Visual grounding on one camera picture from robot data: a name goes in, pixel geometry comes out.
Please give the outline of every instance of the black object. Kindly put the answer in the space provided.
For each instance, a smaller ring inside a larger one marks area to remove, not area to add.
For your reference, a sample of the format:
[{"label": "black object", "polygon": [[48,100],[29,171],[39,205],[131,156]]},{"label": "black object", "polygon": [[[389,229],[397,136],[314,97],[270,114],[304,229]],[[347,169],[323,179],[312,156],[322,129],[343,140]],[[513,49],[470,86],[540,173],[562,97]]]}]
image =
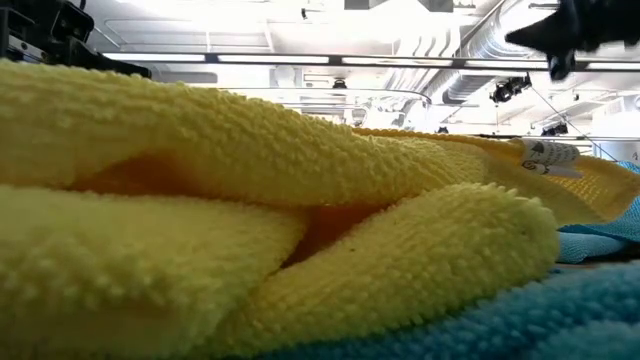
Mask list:
[{"label": "black object", "polygon": [[347,88],[347,83],[344,82],[343,79],[336,79],[333,82],[333,88],[334,89],[346,89]]},{"label": "black object", "polygon": [[569,133],[569,128],[567,127],[567,124],[560,123],[550,128],[543,129],[542,134],[540,134],[540,136],[558,136],[558,135],[566,135],[568,133]]},{"label": "black object", "polygon": [[549,76],[561,81],[575,70],[576,51],[595,52],[602,44],[640,41],[637,0],[560,0],[548,17],[506,35],[509,43],[547,56]]},{"label": "black object", "polygon": [[496,104],[505,103],[515,95],[519,95],[523,90],[531,87],[529,74],[525,77],[511,77],[506,81],[496,83],[496,89],[489,95],[489,99]]},{"label": "black object", "polygon": [[67,0],[0,0],[0,58],[151,78],[145,67],[90,49],[93,29],[91,16]]}]

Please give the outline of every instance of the microfiber towel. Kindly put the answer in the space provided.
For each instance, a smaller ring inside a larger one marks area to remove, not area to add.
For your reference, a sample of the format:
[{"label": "microfiber towel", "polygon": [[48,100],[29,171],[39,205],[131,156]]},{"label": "microfiber towel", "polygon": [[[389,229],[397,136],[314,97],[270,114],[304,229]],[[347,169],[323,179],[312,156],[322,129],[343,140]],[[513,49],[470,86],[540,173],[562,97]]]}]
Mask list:
[{"label": "microfiber towel", "polygon": [[0,73],[0,358],[252,356],[438,321],[543,278],[558,226],[611,221],[640,189],[587,157],[581,179],[534,174],[518,142]]},{"label": "microfiber towel", "polygon": [[[640,166],[631,162],[620,162],[619,165],[640,174]],[[606,224],[570,225],[560,231],[578,234],[595,234],[617,239],[640,242],[640,197],[619,218]]]},{"label": "microfiber towel", "polygon": [[430,326],[299,346],[260,359],[636,359],[640,264],[569,272]]},{"label": "microfiber towel", "polygon": [[627,246],[626,241],[593,234],[559,233],[558,262],[578,264],[587,258],[614,254]]}]

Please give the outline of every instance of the hanging wire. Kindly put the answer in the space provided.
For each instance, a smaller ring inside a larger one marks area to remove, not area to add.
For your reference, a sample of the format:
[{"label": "hanging wire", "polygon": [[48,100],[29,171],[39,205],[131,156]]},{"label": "hanging wire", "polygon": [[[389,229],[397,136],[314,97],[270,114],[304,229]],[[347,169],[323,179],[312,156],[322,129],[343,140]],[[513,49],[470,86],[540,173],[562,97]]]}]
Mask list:
[{"label": "hanging wire", "polygon": [[587,139],[587,141],[589,141],[593,146],[595,146],[596,148],[598,148],[602,153],[604,153],[605,155],[607,155],[608,157],[611,158],[611,160],[618,162],[618,160],[616,158],[613,157],[613,155],[609,154],[605,149],[602,148],[602,146],[600,146],[600,144],[596,143],[595,141],[591,140],[591,137],[589,137],[587,134],[583,133],[582,131],[580,131],[580,129],[578,129],[575,125],[573,125],[571,123],[571,121],[569,120],[569,118],[567,117],[567,115],[565,114],[561,114],[558,110],[556,110],[556,108],[544,97],[542,96],[542,94],[540,94],[538,92],[538,90],[536,90],[536,88],[534,88],[533,86],[531,87],[531,90],[533,90],[533,92],[536,93],[536,95],[538,95],[538,97],[540,99],[542,99],[542,101],[544,101],[545,104],[547,104],[547,106],[549,106],[549,108],[551,110],[553,110],[553,112],[556,113],[556,115],[560,116],[562,118],[562,120],[569,124],[569,126],[571,126],[574,130],[576,130],[581,136],[583,136],[585,139]]}]

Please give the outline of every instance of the fluorescent light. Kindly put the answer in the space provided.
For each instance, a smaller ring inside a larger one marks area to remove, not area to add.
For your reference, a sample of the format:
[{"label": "fluorescent light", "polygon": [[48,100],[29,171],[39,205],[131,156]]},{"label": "fluorescent light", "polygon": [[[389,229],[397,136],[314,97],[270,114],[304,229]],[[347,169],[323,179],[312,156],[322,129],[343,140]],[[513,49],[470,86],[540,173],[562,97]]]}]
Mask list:
[{"label": "fluorescent light", "polygon": [[637,62],[593,62],[587,65],[591,70],[640,70]]},{"label": "fluorescent light", "polygon": [[218,55],[218,61],[230,63],[286,63],[286,64],[328,64],[328,56],[301,55]]},{"label": "fluorescent light", "polygon": [[467,60],[465,68],[546,69],[546,61]]},{"label": "fluorescent light", "polygon": [[118,61],[140,62],[204,62],[203,54],[138,54],[138,53],[105,53],[104,56]]},{"label": "fluorescent light", "polygon": [[433,67],[446,67],[453,64],[452,60],[441,59],[408,59],[393,57],[345,57],[342,58],[343,64],[351,65],[423,65]]},{"label": "fluorescent light", "polygon": [[324,81],[324,82],[328,82],[333,80],[333,76],[331,75],[313,75],[313,74],[305,74],[304,75],[304,81]]},{"label": "fluorescent light", "polygon": [[188,85],[191,87],[204,87],[204,88],[218,87],[218,84],[216,83],[186,83],[185,85]]},{"label": "fluorescent light", "polygon": [[460,75],[473,75],[473,76],[504,76],[504,77],[527,76],[527,72],[526,71],[462,69],[462,70],[459,70],[458,72],[460,73]]}]

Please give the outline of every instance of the towel fold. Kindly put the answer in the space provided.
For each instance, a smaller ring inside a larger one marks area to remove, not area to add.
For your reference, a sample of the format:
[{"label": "towel fold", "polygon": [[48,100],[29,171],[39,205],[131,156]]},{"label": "towel fold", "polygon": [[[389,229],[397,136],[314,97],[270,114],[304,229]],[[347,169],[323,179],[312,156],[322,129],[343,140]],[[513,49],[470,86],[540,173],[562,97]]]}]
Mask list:
[{"label": "towel fold", "polygon": [[597,256],[614,254],[627,246],[626,241],[608,236],[591,234],[559,233],[559,263],[579,264]]},{"label": "towel fold", "polygon": [[[618,163],[621,167],[640,174],[640,166],[631,162]],[[621,240],[640,242],[640,197],[637,197],[619,218],[606,224],[569,225],[562,232],[608,236]]]}]

